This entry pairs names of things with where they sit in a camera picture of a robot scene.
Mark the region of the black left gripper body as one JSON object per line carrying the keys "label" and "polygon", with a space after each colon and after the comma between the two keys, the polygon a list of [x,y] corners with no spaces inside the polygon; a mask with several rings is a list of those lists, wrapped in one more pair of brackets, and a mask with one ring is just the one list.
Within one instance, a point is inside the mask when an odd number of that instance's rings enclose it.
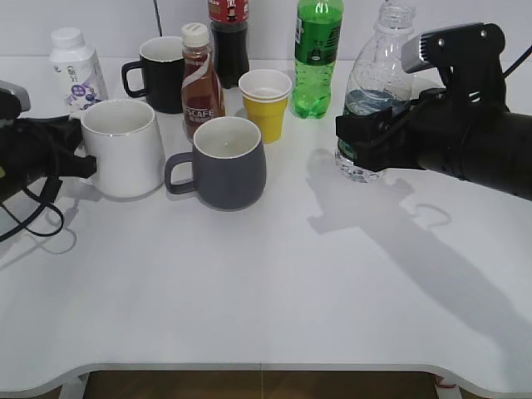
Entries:
{"label": "black left gripper body", "polygon": [[1,128],[1,194],[14,195],[45,176],[62,176],[62,156],[82,142],[81,122],[69,116],[21,118]]}

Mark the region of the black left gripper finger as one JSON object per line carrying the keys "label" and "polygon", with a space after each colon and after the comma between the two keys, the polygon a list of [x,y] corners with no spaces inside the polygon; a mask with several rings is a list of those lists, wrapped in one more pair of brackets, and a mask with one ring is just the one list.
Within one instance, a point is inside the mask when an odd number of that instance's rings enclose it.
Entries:
{"label": "black left gripper finger", "polygon": [[96,157],[74,154],[62,156],[62,176],[88,179],[96,173]]}

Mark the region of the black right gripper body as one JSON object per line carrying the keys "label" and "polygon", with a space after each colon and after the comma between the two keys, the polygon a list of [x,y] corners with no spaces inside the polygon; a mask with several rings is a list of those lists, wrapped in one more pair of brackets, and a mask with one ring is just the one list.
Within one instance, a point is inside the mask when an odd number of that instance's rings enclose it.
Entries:
{"label": "black right gripper body", "polygon": [[423,91],[405,124],[411,160],[444,175],[509,175],[509,121],[505,104],[462,103],[447,90]]}

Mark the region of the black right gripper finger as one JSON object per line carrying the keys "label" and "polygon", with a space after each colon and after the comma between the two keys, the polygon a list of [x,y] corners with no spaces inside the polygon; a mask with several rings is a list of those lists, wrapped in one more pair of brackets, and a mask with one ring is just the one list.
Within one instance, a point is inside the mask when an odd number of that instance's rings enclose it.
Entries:
{"label": "black right gripper finger", "polygon": [[405,129],[409,112],[404,109],[395,113],[387,108],[367,116],[337,116],[336,136],[352,148],[355,166],[370,171],[410,169]]}

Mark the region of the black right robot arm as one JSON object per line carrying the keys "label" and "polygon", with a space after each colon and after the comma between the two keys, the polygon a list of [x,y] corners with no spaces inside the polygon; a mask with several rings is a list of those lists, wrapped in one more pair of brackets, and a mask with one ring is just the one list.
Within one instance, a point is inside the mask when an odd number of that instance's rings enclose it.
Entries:
{"label": "black right robot arm", "polygon": [[431,88],[398,113],[339,116],[336,135],[365,170],[431,170],[530,200],[530,116],[454,105],[447,90]]}

